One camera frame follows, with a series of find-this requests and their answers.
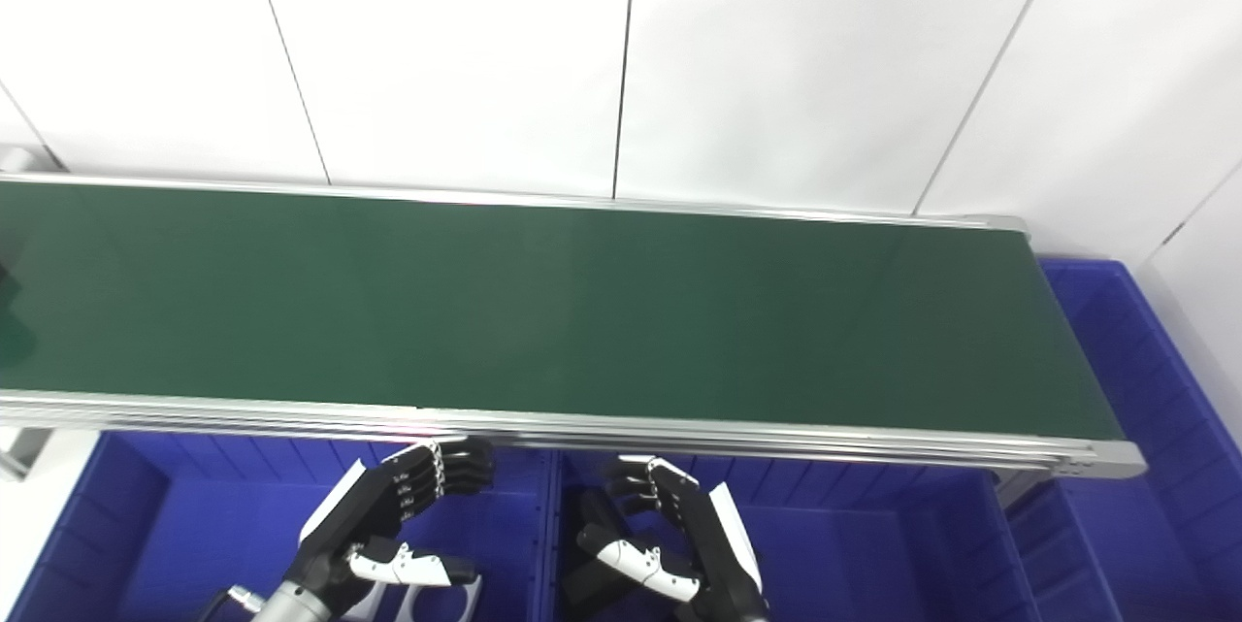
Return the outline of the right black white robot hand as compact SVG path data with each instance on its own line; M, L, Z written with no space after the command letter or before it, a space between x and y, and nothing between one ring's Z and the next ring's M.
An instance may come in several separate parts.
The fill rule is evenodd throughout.
M605 472L605 495L621 515L658 512L686 539L691 557L625 535L617 520L585 523L578 548L611 579L674 601L679 621L768 621L758 554L727 483L705 490L694 476L656 454L621 454Z

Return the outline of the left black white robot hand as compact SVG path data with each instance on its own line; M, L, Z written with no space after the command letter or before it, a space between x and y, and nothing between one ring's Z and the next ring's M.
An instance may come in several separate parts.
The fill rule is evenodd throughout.
M440 499L472 497L494 483L489 441L420 438L365 466L355 462L303 525L271 606L284 621L337 621L378 585L451 588L479 584L469 559L399 540L405 524Z

